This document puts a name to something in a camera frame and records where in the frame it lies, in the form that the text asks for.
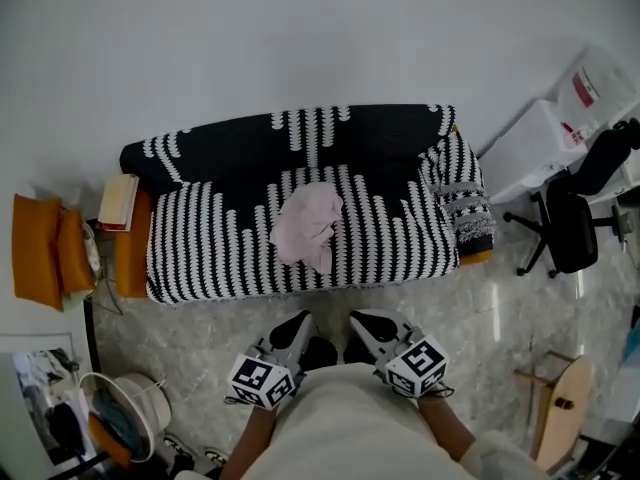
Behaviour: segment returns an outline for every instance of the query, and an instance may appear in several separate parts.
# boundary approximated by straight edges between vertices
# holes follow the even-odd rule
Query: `chair backrest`
[[[592,196],[602,190],[613,173],[629,158],[632,149],[640,149],[640,123],[621,121],[612,130],[602,132],[593,142],[577,172],[558,178],[549,190]]]

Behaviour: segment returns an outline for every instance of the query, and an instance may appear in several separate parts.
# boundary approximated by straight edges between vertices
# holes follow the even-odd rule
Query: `sofa armrest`
[[[431,188],[448,214],[460,264],[487,261],[493,250],[495,221],[478,159],[457,126],[427,150]]]
[[[147,297],[147,242],[152,213],[151,197],[138,190],[131,230],[116,236],[116,289],[122,297]]]

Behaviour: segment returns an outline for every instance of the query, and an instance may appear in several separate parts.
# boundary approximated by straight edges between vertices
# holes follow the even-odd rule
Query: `pink cloth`
[[[287,199],[270,241],[285,265],[302,262],[320,274],[330,274],[332,268],[329,238],[331,224],[341,218],[342,199],[333,183],[309,183],[297,188]]]

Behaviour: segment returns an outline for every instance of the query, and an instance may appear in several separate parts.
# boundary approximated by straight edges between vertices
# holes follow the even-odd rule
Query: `wooden board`
[[[545,471],[553,469],[573,448],[584,421],[591,390],[591,362],[580,356],[562,372],[555,386],[543,388],[532,457]],[[558,398],[575,405],[555,406]]]

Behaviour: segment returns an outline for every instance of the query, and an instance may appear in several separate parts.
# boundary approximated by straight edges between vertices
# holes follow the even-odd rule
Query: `book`
[[[118,174],[107,180],[98,222],[104,231],[129,231],[140,179],[133,174]]]

